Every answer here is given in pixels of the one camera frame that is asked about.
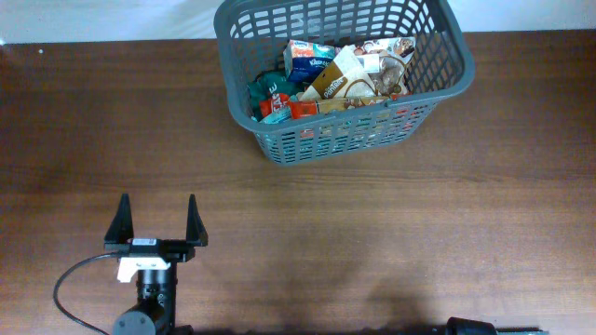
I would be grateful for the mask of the orange San Remo spaghetti pack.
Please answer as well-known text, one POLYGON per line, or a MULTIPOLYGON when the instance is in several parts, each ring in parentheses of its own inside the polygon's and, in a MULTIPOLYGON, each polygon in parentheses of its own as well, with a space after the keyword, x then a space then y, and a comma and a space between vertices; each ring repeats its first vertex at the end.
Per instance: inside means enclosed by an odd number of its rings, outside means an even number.
POLYGON ((389 96, 378 97, 290 101, 288 106, 290 107, 291 118, 301 119, 318 114, 344 112, 349 109, 381 104, 388 101, 397 101, 400 98, 404 98, 404 95, 391 94, 389 96))

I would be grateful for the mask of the blue Kleenex tissue multipack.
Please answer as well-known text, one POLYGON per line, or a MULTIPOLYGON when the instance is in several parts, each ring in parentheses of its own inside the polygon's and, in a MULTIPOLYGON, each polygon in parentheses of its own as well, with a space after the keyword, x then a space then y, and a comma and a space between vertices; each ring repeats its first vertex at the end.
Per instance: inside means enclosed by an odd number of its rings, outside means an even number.
POLYGON ((312 83, 339 51, 339 47, 290 40, 283 51, 287 80, 295 83, 312 83))

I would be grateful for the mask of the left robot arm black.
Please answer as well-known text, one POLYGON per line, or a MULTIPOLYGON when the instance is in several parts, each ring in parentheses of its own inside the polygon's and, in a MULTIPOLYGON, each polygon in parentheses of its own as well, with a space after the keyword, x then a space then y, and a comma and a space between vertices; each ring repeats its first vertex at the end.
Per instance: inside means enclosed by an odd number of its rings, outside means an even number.
POLYGON ((200 218, 196 197, 189 196, 184 239, 136 238, 129 196, 121 196, 104 237, 104 248, 118 259, 116 279, 136 281, 137 302, 113 325, 114 334, 192 334, 190 325, 176 324, 177 265, 191 261, 209 236, 200 218))

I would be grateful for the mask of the beige snack pouch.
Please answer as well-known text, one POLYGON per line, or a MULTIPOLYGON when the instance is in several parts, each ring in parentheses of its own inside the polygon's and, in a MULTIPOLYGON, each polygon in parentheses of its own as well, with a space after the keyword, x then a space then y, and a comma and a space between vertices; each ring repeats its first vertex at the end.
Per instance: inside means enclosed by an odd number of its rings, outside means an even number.
POLYGON ((375 85, 355 55, 355 49, 343 47, 298 101, 375 97, 375 85))
POLYGON ((354 54, 381 96, 409 94, 405 72, 415 51, 415 38, 392 37, 355 45, 354 54))

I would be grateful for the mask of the mint toilet wipes pack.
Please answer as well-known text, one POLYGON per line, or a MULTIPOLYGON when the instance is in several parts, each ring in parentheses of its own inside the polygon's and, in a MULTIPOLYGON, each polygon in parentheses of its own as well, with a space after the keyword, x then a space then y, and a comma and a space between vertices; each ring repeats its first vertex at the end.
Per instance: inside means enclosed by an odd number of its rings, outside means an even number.
POLYGON ((283 108, 279 111, 273 112, 267 116, 264 116, 261 120, 262 124, 267 125, 276 125, 285 123, 291 120, 291 109, 290 108, 283 108))

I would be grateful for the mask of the green Nescafe coffee bag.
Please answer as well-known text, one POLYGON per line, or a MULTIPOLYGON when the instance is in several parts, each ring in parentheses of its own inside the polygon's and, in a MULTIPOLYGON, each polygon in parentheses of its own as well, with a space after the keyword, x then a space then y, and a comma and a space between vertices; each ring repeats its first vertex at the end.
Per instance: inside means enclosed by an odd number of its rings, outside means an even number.
POLYGON ((304 83, 287 80, 283 70, 260 73, 248 83, 252 119, 261 122, 264 116, 287 107, 290 97, 305 90, 304 83))

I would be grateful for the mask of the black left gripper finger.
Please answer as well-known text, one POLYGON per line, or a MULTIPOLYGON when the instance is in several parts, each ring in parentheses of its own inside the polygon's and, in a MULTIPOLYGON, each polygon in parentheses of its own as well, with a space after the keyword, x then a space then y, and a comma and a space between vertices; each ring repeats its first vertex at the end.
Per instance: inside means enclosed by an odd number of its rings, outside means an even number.
POLYGON ((116 214, 104 236, 106 250, 125 250, 134 237, 131 206, 128 194, 122 194, 116 214))
POLYGON ((209 243, 209 235, 199 215, 194 194, 189 196, 185 241, 195 247, 206 247, 209 243))

